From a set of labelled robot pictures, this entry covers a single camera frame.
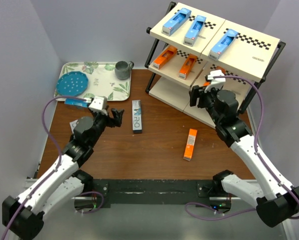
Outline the blue silver R&O toothpaste box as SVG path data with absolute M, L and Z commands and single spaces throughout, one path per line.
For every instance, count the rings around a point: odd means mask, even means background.
M 70 105 L 70 106 L 74 106 L 77 108 L 87 108 L 88 107 L 88 103 L 85 100 L 81 100 L 81 99 L 71 99 L 71 98 L 67 98 L 64 103 L 66 105 Z

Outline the orange Curaprox box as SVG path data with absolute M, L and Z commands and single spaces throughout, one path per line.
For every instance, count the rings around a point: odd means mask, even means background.
M 198 57 L 196 55 L 189 54 L 178 73 L 178 77 L 185 80 L 188 77 L 188 75 L 190 74 L 197 59 L 198 59 Z
M 185 150 L 184 150 L 184 155 L 183 155 L 184 160 L 190 161 L 193 157 L 197 132 L 198 131 L 196 129 L 192 129 L 192 128 L 189 129 L 186 146 L 185 146 Z
M 177 53 L 178 49 L 174 46 L 168 46 L 154 61 L 153 67 L 161 69 Z

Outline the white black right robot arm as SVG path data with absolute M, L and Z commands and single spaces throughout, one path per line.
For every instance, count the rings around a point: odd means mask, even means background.
M 299 186 L 293 186 L 258 146 L 251 129 L 238 116 L 236 95 L 230 90 L 195 85 L 189 96 L 190 106 L 206 109 L 219 138 L 243 160 L 259 184 L 256 187 L 224 170 L 213 177 L 213 193 L 241 198 L 271 228 L 287 219 L 299 219 Z

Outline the light blue Curaprox box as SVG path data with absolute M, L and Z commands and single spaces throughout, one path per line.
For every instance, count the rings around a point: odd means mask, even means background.
M 162 33 L 171 36 L 190 17 L 192 11 L 187 8 L 178 10 L 163 26 Z
M 208 57 L 217 61 L 238 36 L 238 32 L 228 29 L 223 37 L 211 48 Z
M 183 44 L 192 47 L 198 38 L 204 24 L 206 22 L 206 17 L 202 15 L 197 15 L 185 34 Z

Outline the orange Curaprox box flap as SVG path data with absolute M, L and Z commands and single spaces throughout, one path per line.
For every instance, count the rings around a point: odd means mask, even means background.
M 220 66 L 217 66 L 215 70 L 220 70 L 224 75 L 226 74 L 226 70 Z

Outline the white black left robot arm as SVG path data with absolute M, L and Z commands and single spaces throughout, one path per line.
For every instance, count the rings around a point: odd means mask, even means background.
M 82 117 L 65 148 L 54 164 L 17 197 L 8 196 L 2 203 L 2 223 L 5 232 L 12 231 L 22 240 L 32 240 L 42 230 L 48 214 L 76 196 L 94 193 L 93 177 L 81 166 L 94 152 L 94 146 L 105 128 L 122 125 L 124 110 L 108 111 L 91 108 L 91 116 Z

